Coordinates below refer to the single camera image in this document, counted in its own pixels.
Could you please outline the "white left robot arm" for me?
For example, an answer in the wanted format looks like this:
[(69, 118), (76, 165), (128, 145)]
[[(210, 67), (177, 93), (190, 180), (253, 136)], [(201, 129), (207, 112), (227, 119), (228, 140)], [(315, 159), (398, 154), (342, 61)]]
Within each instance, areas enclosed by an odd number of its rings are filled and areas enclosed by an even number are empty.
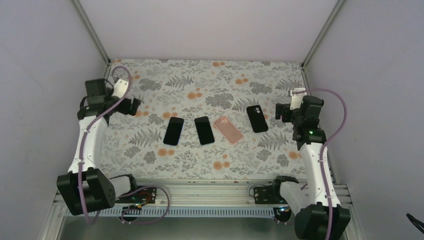
[(106, 79), (87, 80), (77, 119), (79, 136), (76, 151), (66, 174), (57, 177), (56, 186), (73, 216), (112, 208), (121, 197), (131, 203), (139, 197), (132, 174), (107, 177), (99, 168), (102, 150), (115, 113), (134, 116), (141, 101), (127, 98), (131, 83), (117, 79), (112, 88)]

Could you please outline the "pink phone case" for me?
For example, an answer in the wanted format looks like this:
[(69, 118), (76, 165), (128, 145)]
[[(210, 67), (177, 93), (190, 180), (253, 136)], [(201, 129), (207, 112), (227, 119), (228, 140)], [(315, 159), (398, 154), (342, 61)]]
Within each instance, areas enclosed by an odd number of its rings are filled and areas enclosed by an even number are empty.
[(216, 119), (213, 125), (231, 145), (237, 144), (244, 137), (226, 116), (221, 116)]

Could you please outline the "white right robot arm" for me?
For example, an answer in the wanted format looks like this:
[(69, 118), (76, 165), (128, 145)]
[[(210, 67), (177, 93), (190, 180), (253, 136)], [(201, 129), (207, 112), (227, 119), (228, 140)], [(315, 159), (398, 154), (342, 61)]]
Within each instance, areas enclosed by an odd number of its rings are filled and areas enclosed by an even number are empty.
[(285, 201), (294, 215), (294, 231), (300, 240), (338, 240), (351, 220), (350, 211), (342, 206), (331, 178), (328, 163), (328, 138), (319, 128), (324, 101), (304, 93), (294, 93), (291, 102), (278, 104), (276, 117), (292, 123), (293, 140), (302, 155), (307, 174), (307, 191), (287, 176), (277, 177), (271, 198)]

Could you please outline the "black phone case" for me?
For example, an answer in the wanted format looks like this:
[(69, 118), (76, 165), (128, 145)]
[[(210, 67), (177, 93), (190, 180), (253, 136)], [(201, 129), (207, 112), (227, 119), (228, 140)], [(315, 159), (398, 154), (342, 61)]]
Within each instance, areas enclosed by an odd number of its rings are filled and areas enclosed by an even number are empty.
[(264, 113), (260, 105), (248, 106), (246, 108), (252, 131), (254, 133), (263, 133), (269, 130)]

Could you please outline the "blue black phone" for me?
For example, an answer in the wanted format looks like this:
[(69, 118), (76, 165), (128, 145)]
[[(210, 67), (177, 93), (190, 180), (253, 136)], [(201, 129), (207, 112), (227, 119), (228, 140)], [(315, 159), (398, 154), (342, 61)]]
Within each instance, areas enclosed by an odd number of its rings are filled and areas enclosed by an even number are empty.
[(214, 134), (211, 128), (209, 118), (207, 116), (194, 119), (199, 143), (203, 145), (212, 144), (215, 142)]

